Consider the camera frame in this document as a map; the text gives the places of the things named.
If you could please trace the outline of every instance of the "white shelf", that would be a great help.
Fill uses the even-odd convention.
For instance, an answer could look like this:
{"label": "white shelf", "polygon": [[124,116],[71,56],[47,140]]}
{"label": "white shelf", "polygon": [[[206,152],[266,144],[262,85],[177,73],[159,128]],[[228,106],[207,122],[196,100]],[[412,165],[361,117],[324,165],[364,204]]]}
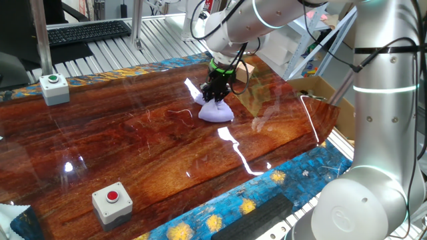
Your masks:
{"label": "white shelf", "polygon": [[[307,19],[307,24],[310,24],[311,19]],[[293,30],[297,31],[300,35],[303,35],[306,30],[306,22],[304,21],[304,16],[298,17],[294,21],[288,23],[288,26],[290,26]],[[330,27],[326,25],[322,21],[318,21],[318,24],[316,25],[316,28],[314,31],[321,31],[325,29],[329,29]]]}

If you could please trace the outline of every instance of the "metal frame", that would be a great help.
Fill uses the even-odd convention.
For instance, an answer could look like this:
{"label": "metal frame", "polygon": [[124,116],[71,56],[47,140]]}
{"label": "metal frame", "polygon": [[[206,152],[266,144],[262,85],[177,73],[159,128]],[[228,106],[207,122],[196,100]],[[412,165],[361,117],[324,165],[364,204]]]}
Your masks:
{"label": "metal frame", "polygon": [[45,8],[43,0],[30,0],[33,11],[35,32],[37,35],[37,44],[41,58],[41,69],[44,75],[53,74],[51,49],[49,47],[49,38],[47,36]]}
{"label": "metal frame", "polygon": [[[347,32],[350,30],[351,26],[354,23],[354,20],[357,18],[357,10],[356,8],[353,8],[336,26],[336,28],[334,30],[332,30],[321,42],[320,44],[325,45],[340,29],[342,29],[343,31],[340,31],[339,36],[337,36],[336,40],[334,41],[334,43],[332,44],[331,48],[330,48],[330,52],[331,53],[335,53],[338,49],[338,47],[340,46],[341,42],[344,40],[344,37],[346,36]],[[306,50],[307,44],[309,39],[307,39],[308,37],[310,37],[308,35],[308,33],[306,35],[304,35],[302,37],[302,40],[300,42],[300,44],[298,45],[298,49],[297,51],[294,53],[294,55],[292,56],[288,68],[286,69],[285,74],[282,76],[283,79],[285,80],[289,80],[292,79],[296,73],[302,69],[303,67],[305,67],[308,63],[308,61],[310,61],[310,59],[312,57],[314,57],[314,55],[322,48],[320,45],[318,45],[297,67],[295,67],[296,63],[298,62],[298,59],[301,57],[302,53]],[[325,69],[330,60],[331,57],[329,54],[325,57],[324,61],[321,63],[321,66],[319,67],[318,71],[320,71],[322,74],[324,72],[323,69]]]}
{"label": "metal frame", "polygon": [[348,89],[353,85],[353,81],[354,72],[353,69],[350,69],[344,77],[344,81],[341,84],[340,88],[338,88],[338,90],[336,90],[335,93],[329,98],[328,103],[334,106],[338,106],[340,104],[341,99],[344,97],[344,94],[346,94]]}
{"label": "metal frame", "polygon": [[[338,32],[334,42],[332,43],[332,45],[330,47],[329,52],[334,54],[334,55],[335,55],[336,51],[338,50],[338,47],[341,45],[342,41],[346,37],[348,31],[350,30],[350,28],[352,27],[354,21],[356,20],[356,18],[358,16],[355,7],[352,9],[352,11],[353,12],[350,12],[351,15],[344,22],[344,25],[342,26],[341,31]],[[329,65],[329,62],[331,60],[332,60],[332,55],[329,53],[326,53],[326,56],[323,58],[322,63],[320,63],[320,66],[319,66],[318,71],[316,72],[315,76],[322,76],[326,67]]]}
{"label": "metal frame", "polygon": [[131,44],[136,49],[143,49],[140,31],[142,24],[142,2],[143,0],[133,0]]}
{"label": "metal frame", "polygon": [[[327,6],[328,6],[328,3],[323,4],[321,7],[316,8],[316,12],[314,13],[312,20],[308,23],[308,31],[311,34],[313,34],[316,25],[320,21],[320,17],[322,16],[322,14],[325,13]],[[298,62],[298,59],[306,51],[306,48],[307,48],[307,45],[308,45],[310,39],[311,39],[310,34],[306,31],[302,35],[300,43],[298,44],[298,48],[296,49],[294,55],[292,55],[292,58],[290,59],[290,61],[288,63],[288,68],[286,69],[285,73],[282,76],[283,79],[290,79],[292,77],[292,73],[294,73],[292,70],[294,70],[296,63]]]}

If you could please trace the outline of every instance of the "keyboard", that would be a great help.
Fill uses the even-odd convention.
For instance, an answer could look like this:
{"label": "keyboard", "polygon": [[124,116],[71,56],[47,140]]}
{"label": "keyboard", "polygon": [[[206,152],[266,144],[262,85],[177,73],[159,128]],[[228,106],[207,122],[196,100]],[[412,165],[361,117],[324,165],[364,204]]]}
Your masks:
{"label": "keyboard", "polygon": [[47,31],[51,47],[129,36],[130,33],[131,29],[123,21],[104,21]]}

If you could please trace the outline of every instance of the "cardboard box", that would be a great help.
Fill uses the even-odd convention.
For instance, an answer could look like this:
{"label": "cardboard box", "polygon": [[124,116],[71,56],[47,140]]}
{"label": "cardboard box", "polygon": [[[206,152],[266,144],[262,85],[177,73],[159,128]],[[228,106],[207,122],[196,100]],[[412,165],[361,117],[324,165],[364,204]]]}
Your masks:
{"label": "cardboard box", "polygon": [[[305,77],[302,79],[292,79],[288,83],[298,91],[312,91],[315,96],[325,97],[329,99],[335,92],[335,89],[326,82],[325,79],[315,76],[315,77]],[[346,137],[347,140],[351,143],[354,141],[354,129],[355,129],[355,114],[353,105],[343,98],[338,105],[340,110],[340,115],[336,121],[337,130]]]}

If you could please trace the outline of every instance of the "glossy wooden tabletop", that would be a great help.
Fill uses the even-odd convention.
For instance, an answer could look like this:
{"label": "glossy wooden tabletop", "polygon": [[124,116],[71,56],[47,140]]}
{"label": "glossy wooden tabletop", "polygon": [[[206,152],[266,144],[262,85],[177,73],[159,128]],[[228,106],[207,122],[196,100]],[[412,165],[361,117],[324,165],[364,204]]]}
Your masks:
{"label": "glossy wooden tabletop", "polygon": [[[72,88],[52,107],[41,96],[0,104],[0,203],[31,205],[46,239],[132,239],[323,142],[339,109],[246,61],[254,76],[226,97],[227,123],[197,117],[191,90],[207,65]],[[104,232],[91,194],[117,181],[132,218]]]}

